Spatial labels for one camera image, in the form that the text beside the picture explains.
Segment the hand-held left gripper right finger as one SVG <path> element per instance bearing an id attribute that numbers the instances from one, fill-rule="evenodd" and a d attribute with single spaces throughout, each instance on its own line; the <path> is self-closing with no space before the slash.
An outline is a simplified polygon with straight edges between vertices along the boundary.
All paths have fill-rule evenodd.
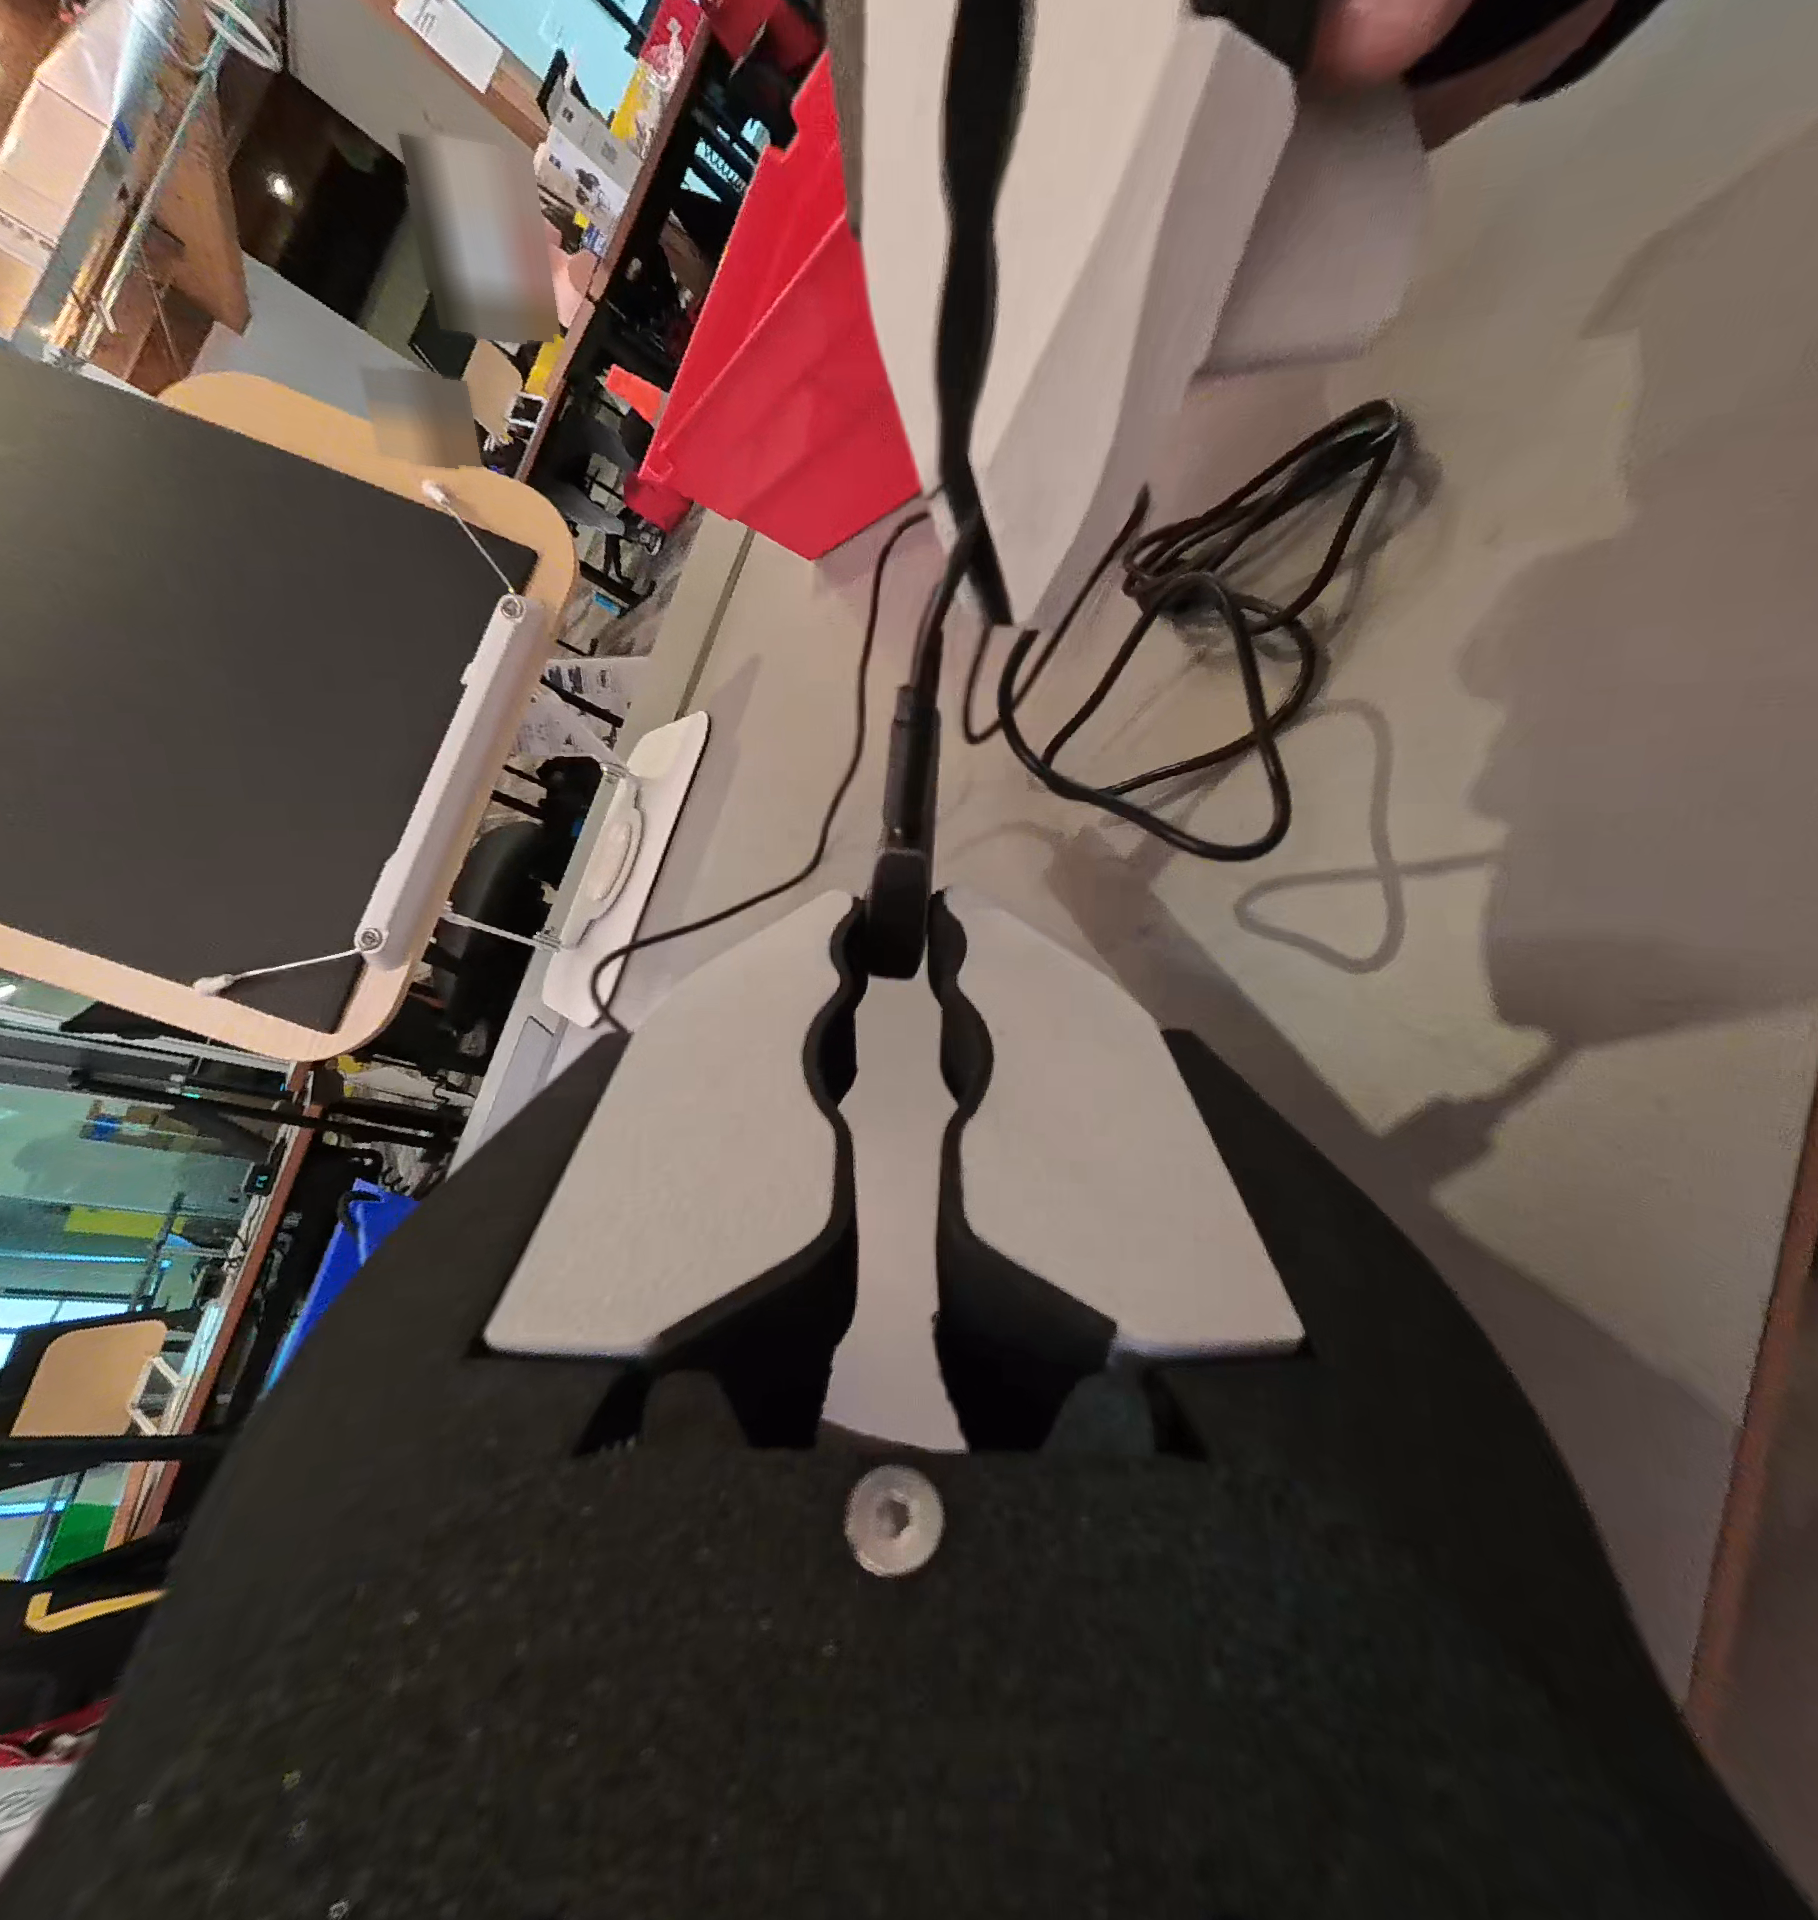
<path id="1" fill-rule="evenodd" d="M 982 894 L 929 904 L 944 1129 L 931 1324 L 970 1452 L 1086 1381 L 1268 1362 L 1305 1326 L 1158 1021 Z"/>

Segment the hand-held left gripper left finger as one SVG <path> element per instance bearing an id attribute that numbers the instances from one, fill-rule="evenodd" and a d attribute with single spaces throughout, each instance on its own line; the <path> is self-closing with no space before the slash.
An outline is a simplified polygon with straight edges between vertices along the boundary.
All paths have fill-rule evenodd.
<path id="1" fill-rule="evenodd" d="M 805 1451 L 857 1307 L 864 908 L 825 891 L 687 972 L 606 1084 L 481 1330 L 494 1355 L 703 1375 Z"/>

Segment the plywood chair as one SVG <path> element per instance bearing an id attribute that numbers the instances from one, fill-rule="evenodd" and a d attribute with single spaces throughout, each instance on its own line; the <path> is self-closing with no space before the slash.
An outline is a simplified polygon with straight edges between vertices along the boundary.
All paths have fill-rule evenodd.
<path id="1" fill-rule="evenodd" d="M 17 1338 L 0 1376 L 7 1438 L 121 1438 L 167 1343 L 158 1312 L 71 1319 Z"/>

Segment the black yellow-striped jacket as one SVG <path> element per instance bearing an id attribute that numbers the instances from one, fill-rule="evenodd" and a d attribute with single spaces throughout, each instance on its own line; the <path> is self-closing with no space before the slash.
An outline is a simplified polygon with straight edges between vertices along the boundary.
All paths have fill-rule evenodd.
<path id="1" fill-rule="evenodd" d="M 0 1580 L 0 1728 L 108 1701 L 162 1597 L 156 1577 Z"/>

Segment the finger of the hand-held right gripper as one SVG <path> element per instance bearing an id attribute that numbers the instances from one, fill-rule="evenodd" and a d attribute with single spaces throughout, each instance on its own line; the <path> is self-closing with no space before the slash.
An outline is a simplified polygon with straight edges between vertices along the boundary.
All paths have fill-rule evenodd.
<path id="1" fill-rule="evenodd" d="M 1032 5 L 967 450 L 1007 624 L 1053 624 L 1135 505 L 1296 116 L 1225 15 Z"/>
<path id="2" fill-rule="evenodd" d="M 944 116 L 955 3 L 837 3 L 833 105 L 847 220 L 922 494 L 940 482 L 938 328 L 952 219 Z"/>

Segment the person's right hand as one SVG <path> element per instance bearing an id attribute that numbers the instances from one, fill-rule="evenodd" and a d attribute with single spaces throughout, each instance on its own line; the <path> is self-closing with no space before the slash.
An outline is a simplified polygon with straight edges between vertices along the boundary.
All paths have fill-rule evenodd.
<path id="1" fill-rule="evenodd" d="M 1325 84 L 1391 82 L 1442 44 L 1463 3 L 1328 3 L 1310 73 Z"/>

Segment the black board on white stand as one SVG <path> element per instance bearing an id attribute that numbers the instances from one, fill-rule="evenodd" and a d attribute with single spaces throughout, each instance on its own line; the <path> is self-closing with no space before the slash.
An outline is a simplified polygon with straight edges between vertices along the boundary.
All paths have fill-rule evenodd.
<path id="1" fill-rule="evenodd" d="M 287 1062 L 394 1021 L 353 952 L 500 598 L 559 513 L 247 374 L 163 396 L 0 349 L 0 971 Z"/>

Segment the red plastic bin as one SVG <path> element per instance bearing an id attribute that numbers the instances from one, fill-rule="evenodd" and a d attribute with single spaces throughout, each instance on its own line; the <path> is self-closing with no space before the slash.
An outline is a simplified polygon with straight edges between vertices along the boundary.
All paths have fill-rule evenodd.
<path id="1" fill-rule="evenodd" d="M 755 164 L 622 503 L 663 534 L 702 508 L 815 563 L 922 482 L 847 222 L 825 61 L 794 115 L 788 146 Z"/>

